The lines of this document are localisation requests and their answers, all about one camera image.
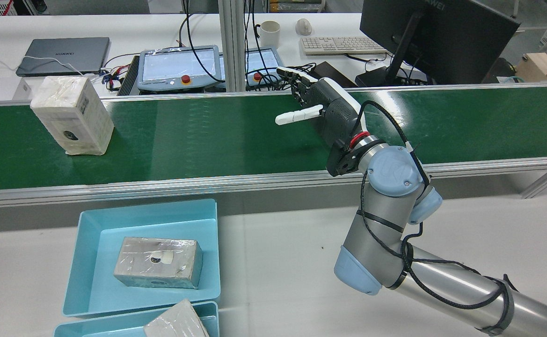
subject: light blue plastic tray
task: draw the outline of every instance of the light blue plastic tray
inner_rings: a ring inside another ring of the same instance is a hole
[[[213,301],[194,303],[209,337],[219,337],[219,314],[217,304]],[[81,320],[60,324],[55,328],[54,337],[146,337],[143,326],[166,309],[133,312],[90,320]]]
[[[198,289],[124,286],[113,276],[126,236],[193,239],[203,250]],[[106,315],[171,306],[182,299],[212,300],[221,292],[217,205],[192,200],[95,209],[80,214],[65,316]]]

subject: computer mouse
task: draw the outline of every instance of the computer mouse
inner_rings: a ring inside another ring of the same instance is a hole
[[[301,36],[309,36],[313,32],[313,27],[307,19],[300,19],[296,22],[296,32]]]

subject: keyboard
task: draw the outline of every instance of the keyboard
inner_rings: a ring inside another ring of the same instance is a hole
[[[368,37],[301,37],[305,55],[383,54],[387,50]]]

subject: gray laptop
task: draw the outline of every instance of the gray laptop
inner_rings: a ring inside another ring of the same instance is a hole
[[[98,74],[107,49],[108,37],[48,38],[32,40],[26,56],[35,58],[54,58],[62,64],[71,64],[82,74]],[[32,59],[24,57],[17,67],[20,77],[78,75],[69,66],[62,66],[53,59]]]

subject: wrapped block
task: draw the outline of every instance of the wrapped block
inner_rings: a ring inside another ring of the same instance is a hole
[[[146,337],[209,337],[188,299],[183,299],[145,325]]]
[[[113,122],[90,81],[81,76],[47,76],[30,108],[68,155],[102,155]]]
[[[195,240],[125,237],[113,276],[126,286],[197,289],[202,267]]]

